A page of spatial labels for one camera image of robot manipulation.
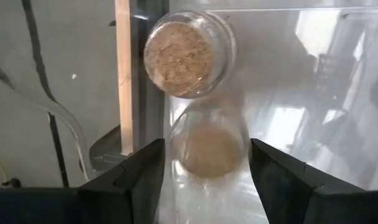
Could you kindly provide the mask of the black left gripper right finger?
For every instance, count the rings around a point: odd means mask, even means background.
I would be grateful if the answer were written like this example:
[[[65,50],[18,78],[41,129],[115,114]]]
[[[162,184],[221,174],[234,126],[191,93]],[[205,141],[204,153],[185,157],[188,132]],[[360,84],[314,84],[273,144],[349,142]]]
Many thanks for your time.
[[[378,224],[378,190],[322,172],[258,139],[249,167],[270,224]]]

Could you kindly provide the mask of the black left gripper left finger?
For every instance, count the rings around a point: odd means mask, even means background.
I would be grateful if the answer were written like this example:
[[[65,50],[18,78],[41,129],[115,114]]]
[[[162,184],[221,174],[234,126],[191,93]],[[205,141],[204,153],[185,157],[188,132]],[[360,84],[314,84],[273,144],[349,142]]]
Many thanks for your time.
[[[84,224],[154,224],[165,140],[156,139],[78,189]]]

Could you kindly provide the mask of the clear plastic bin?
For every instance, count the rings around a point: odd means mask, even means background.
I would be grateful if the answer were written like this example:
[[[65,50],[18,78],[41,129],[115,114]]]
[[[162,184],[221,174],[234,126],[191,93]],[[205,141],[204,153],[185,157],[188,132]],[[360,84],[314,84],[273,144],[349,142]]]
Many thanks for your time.
[[[169,0],[236,33],[221,88],[249,134],[308,165],[378,190],[378,0]],[[189,104],[165,95],[164,135]]]

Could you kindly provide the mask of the brown powder spice jar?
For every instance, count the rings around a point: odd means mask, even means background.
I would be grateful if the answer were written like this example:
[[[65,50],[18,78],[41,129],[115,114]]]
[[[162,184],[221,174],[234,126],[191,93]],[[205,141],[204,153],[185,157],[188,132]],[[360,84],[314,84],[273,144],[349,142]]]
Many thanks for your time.
[[[203,11],[164,15],[144,47],[151,81],[168,95],[199,98],[212,92],[234,67],[237,45],[231,26]]]

